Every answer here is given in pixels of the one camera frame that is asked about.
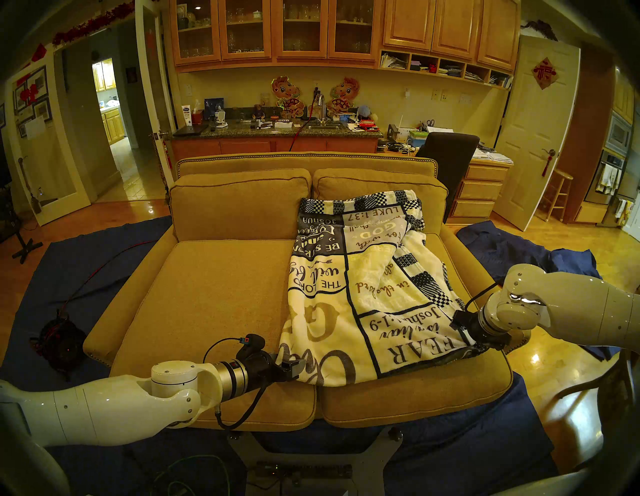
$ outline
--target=framed picture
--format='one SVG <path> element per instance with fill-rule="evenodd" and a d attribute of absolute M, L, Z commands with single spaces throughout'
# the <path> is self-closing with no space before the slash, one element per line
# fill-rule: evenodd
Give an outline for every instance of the framed picture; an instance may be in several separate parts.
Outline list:
<path fill-rule="evenodd" d="M 37 119 L 41 115 L 44 117 L 44 122 L 51 120 L 51 104 L 48 98 L 43 98 L 33 104 L 33 118 Z"/>
<path fill-rule="evenodd" d="M 27 82 L 25 81 L 13 91 L 13 110 L 19 112 L 27 106 L 27 102 L 20 100 L 20 93 L 27 89 Z"/>
<path fill-rule="evenodd" d="M 47 68 L 40 67 L 36 72 L 29 76 L 27 79 L 27 89 L 31 88 L 31 85 L 35 84 L 38 89 L 36 98 L 42 98 L 49 94 L 49 87 L 47 86 Z"/>
<path fill-rule="evenodd" d="M 18 112 L 18 122 L 20 124 L 24 124 L 28 120 L 33 119 L 34 115 L 35 114 L 33 113 L 33 106 L 29 105 L 28 107 L 25 107 Z"/>

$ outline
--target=hardwood floor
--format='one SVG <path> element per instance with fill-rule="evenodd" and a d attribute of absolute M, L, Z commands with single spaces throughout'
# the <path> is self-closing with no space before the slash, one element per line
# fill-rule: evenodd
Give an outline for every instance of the hardwood floor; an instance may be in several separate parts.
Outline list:
<path fill-rule="evenodd" d="M 25 241 L 32 237 L 44 243 L 43 248 L 29 254 L 24 265 L 11 258 L 19 249 L 15 237 L 1 243 L 0 360 L 4 358 L 13 317 L 50 243 L 168 213 L 162 200 L 92 205 L 32 232 L 23 230 Z M 492 214 L 491 220 L 497 227 L 549 250 L 590 249 L 605 280 L 630 292 L 640 284 L 640 243 L 620 229 L 565 225 L 553 218 L 545 223 L 534 218 L 523 233 L 496 214 Z M 32 227 L 33 221 L 27 224 Z M 577 345 L 554 339 L 540 328 L 533 331 L 530 343 L 509 354 L 508 360 L 513 370 L 525 379 L 529 397 L 556 447 L 553 457 L 560 471 L 566 473 L 590 458 L 602 443 L 596 390 L 572 394 L 560 401 L 554 396 L 566 387 L 595 379 L 608 370 L 614 360 L 598 362 Z"/>

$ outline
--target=sofa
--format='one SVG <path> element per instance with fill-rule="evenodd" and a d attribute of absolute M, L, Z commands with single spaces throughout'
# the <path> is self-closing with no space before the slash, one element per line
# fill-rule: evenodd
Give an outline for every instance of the sofa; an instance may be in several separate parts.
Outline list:
<path fill-rule="evenodd" d="M 201 362 L 224 337 L 257 333 L 276 353 L 288 318 L 287 279 L 300 199 L 348 199 L 412 189 L 422 200 L 426 246 L 446 265 L 464 301 L 493 283 L 442 224 L 447 189 L 432 159 L 300 152 L 196 157 L 176 164 L 173 225 L 113 299 L 84 342 L 111 376 L 149 377 L 166 360 Z M 482 305 L 491 292 L 471 305 Z M 523 344 L 521 335 L 512 348 Z M 239 343 L 216 346 L 207 361 L 235 357 Z M 248 420 L 250 431 L 292 431 L 314 419 L 345 428 L 393 424 L 488 403 L 513 381 L 503 351 L 345 387 L 299 381 L 270 386 Z M 235 422 L 256 391 L 222 405 Z M 218 425 L 214 411 L 196 427 Z"/>

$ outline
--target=fleece blanket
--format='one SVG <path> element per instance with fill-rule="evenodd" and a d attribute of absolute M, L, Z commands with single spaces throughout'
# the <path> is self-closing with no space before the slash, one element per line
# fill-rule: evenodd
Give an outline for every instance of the fleece blanket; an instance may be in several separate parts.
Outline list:
<path fill-rule="evenodd" d="M 450 327 L 464 303 L 423 228 L 413 191 L 301 201 L 278 353 L 307 361 L 300 381 L 344 386 L 486 351 Z"/>

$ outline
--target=office chair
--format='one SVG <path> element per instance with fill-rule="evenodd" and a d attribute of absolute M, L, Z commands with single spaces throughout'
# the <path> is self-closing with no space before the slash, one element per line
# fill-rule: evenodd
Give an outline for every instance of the office chair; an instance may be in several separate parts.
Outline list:
<path fill-rule="evenodd" d="M 467 173 L 469 162 L 471 162 L 479 142 L 480 138 L 473 134 L 430 132 L 427 140 L 415 155 L 416 157 L 434 159 L 438 163 L 438 180 L 449 190 L 447 206 L 442 218 L 443 222 L 449 216 L 458 185 Z"/>

